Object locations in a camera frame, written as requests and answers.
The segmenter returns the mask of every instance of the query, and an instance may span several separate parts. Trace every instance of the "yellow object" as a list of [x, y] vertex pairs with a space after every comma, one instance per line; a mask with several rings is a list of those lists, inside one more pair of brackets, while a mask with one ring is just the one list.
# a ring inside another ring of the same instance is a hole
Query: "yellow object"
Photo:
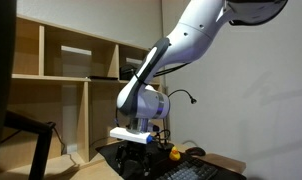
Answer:
[[180, 159], [180, 152], [178, 151], [177, 147], [173, 146], [169, 155], [169, 158], [172, 161], [178, 161]]

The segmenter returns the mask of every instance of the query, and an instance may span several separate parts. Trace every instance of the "white wall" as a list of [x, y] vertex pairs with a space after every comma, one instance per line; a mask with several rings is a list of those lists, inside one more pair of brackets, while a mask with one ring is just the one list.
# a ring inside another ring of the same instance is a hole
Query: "white wall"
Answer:
[[[163, 2], [168, 28], [186, 1]], [[172, 96], [173, 141], [246, 162], [249, 180], [302, 180], [302, 0], [262, 26], [226, 24], [204, 57], [166, 80], [198, 100]]]
[[162, 36], [160, 0], [18, 0], [17, 11], [145, 48]]

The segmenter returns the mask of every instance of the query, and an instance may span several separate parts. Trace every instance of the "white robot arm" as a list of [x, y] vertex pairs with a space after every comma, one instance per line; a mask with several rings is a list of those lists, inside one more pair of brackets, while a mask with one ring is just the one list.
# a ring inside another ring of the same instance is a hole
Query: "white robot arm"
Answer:
[[148, 86], [168, 64], [191, 63], [209, 48], [219, 29], [231, 25], [260, 25], [277, 16], [288, 0], [191, 0], [174, 30], [160, 39], [118, 95], [117, 107], [131, 118], [161, 119], [170, 102]]

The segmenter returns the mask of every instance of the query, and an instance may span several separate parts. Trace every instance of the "desk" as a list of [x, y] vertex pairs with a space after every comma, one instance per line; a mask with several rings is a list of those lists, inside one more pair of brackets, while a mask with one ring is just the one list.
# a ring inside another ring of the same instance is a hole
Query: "desk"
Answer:
[[[175, 144], [179, 151], [184, 152], [188, 147], [181, 144]], [[246, 164], [241, 161], [237, 161], [231, 158], [227, 158], [221, 155], [217, 155], [214, 153], [208, 153], [204, 157], [199, 157], [200, 159], [207, 161], [209, 163], [218, 165], [220, 167], [224, 167], [231, 171], [242, 174], [246, 168]], [[48, 179], [72, 179], [72, 180], [90, 180], [90, 179], [110, 179], [110, 180], [118, 180], [122, 179], [117, 172], [115, 172], [106, 161], [101, 161], [92, 166], [80, 169], [77, 172], [72, 172], [63, 176], [59, 176], [58, 178], [48, 178]]]

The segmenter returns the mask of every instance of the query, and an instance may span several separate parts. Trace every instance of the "black keyboard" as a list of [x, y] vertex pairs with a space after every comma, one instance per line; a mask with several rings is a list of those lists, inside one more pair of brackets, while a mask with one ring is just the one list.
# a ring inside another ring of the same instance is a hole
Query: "black keyboard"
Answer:
[[190, 158], [177, 167], [166, 172], [156, 180], [209, 180], [214, 177], [218, 169], [208, 165], [204, 161], [197, 158]]

